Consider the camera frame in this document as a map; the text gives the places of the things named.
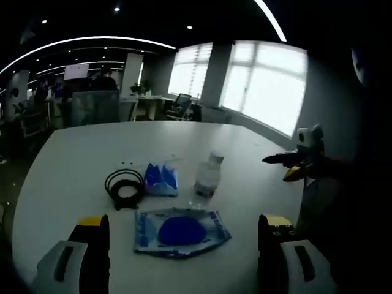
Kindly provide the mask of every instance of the ceiling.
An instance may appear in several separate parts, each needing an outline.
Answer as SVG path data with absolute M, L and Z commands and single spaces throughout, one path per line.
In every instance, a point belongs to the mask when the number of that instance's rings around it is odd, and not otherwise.
M 365 10 L 354 0 L 265 2 L 290 45 L 308 50 L 350 48 L 364 34 L 363 22 L 356 20 L 362 19 Z M 280 42 L 254 0 L 36 0 L 23 3 L 13 0 L 2 1 L 0 6 L 3 12 L 0 70 L 33 49 L 76 37 L 124 36 L 176 48 L 233 40 Z M 115 12 L 115 7 L 120 7 L 120 11 Z M 51 66 L 76 63 L 76 58 L 77 62 L 100 61 L 104 60 L 103 56 L 106 61 L 125 61 L 130 51 L 164 55 L 173 50 L 129 40 L 67 42 L 35 52 L 10 66 L 0 74 L 0 88 L 14 70 L 28 69 L 36 73 Z

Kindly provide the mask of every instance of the black chair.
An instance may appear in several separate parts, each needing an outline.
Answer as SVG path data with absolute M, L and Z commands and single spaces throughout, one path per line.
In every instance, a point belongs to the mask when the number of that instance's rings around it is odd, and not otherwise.
M 184 119 L 186 111 L 192 105 L 191 96 L 187 94 L 178 95 L 170 110 L 165 112 L 168 119 L 180 121 Z

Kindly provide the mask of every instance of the water bottle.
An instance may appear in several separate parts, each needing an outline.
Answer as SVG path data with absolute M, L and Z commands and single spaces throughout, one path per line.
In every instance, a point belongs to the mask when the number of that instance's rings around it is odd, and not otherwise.
M 221 163 L 224 159 L 218 151 L 212 151 L 208 162 L 198 166 L 195 193 L 205 199 L 211 199 L 221 181 Z

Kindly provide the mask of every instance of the window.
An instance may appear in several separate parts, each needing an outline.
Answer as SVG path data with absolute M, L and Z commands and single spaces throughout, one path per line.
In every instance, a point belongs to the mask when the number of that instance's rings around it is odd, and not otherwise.
M 220 105 L 291 137 L 306 87 L 307 54 L 287 45 L 236 42 Z
M 200 99 L 213 44 L 180 49 L 171 72 L 169 94 L 188 94 Z

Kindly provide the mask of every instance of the black cable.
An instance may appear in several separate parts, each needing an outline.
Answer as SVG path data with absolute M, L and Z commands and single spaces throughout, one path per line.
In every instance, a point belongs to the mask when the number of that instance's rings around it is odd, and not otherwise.
M 120 175 L 133 175 L 137 178 L 137 181 L 132 181 L 130 179 L 120 179 L 118 182 L 115 182 L 114 185 L 110 187 L 110 184 L 113 179 Z M 126 186 L 135 188 L 136 193 L 129 197 L 122 198 L 120 195 L 118 195 L 118 191 L 122 187 Z M 145 187 L 141 174 L 139 174 L 135 170 L 129 170 L 126 168 L 122 170 L 117 170 L 107 176 L 105 180 L 105 190 L 109 194 L 110 198 L 113 199 L 113 201 L 115 202 L 116 210 L 120 210 L 121 208 L 138 209 L 137 203 L 140 202 L 140 200 L 145 194 Z

